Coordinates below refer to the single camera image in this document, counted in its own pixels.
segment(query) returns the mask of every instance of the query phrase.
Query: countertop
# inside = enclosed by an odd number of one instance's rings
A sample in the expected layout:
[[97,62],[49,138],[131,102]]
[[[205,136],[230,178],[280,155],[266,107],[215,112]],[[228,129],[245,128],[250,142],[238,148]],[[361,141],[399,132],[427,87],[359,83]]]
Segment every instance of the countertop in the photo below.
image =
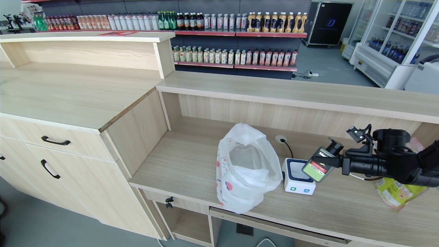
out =
[[158,91],[439,124],[439,97],[401,90],[175,71]]
[[102,132],[160,80],[145,69],[2,62],[0,111]]

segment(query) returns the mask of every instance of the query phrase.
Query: display refrigerator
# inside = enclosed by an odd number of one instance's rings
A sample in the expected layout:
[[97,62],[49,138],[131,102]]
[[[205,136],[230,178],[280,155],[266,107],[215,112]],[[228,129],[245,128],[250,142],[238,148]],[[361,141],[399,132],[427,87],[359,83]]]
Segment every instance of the display refrigerator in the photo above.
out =
[[438,1],[377,0],[349,62],[378,86],[403,89],[420,59],[439,48]]
[[377,5],[378,0],[366,0],[361,7],[361,10],[358,14],[356,22],[354,24],[354,28],[351,31],[349,36],[349,41],[343,49],[342,56],[346,59],[350,59],[352,57],[352,53],[354,52],[355,45],[358,42],[361,42],[361,38],[366,32],[369,21],[371,20],[372,13]]

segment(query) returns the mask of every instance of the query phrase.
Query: cabinet door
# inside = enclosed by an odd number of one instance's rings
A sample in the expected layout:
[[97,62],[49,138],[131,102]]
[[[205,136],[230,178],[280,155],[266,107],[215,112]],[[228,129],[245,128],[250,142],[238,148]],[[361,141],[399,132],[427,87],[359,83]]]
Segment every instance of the cabinet door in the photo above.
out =
[[31,196],[53,203],[59,207],[92,217],[91,213],[53,178],[41,165],[41,161],[26,146],[26,143],[0,137],[0,152],[5,160],[0,175],[16,187]]
[[28,146],[101,223],[160,238],[116,163]]

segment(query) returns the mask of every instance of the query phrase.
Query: black drawer handle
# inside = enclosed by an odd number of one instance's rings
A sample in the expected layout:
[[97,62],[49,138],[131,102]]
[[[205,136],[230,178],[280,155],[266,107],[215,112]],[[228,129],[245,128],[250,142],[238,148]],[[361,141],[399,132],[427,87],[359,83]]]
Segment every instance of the black drawer handle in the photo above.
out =
[[70,141],[69,141],[69,140],[65,140],[65,141],[63,141],[63,142],[53,142],[53,141],[49,141],[48,138],[49,138],[49,137],[43,135],[43,136],[41,137],[41,140],[43,140],[44,142],[49,142],[49,143],[58,144],[58,145],[63,145],[63,146],[67,146],[68,144],[70,144]]
[[56,178],[56,179],[59,179],[61,176],[60,175],[53,175],[50,171],[49,171],[49,169],[46,167],[46,163],[47,163],[47,161],[46,160],[41,160],[41,165],[44,167],[44,169],[46,169],[46,171],[52,176],[52,177],[54,177],[54,178]]

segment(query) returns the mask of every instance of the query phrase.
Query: plastic bag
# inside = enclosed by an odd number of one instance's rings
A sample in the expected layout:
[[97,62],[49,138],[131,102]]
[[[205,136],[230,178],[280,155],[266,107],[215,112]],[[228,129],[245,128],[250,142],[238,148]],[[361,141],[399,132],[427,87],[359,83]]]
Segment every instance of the plastic bag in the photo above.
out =
[[266,136],[248,124],[236,124],[220,140],[216,158],[216,194],[225,210],[245,213],[282,180],[279,158]]

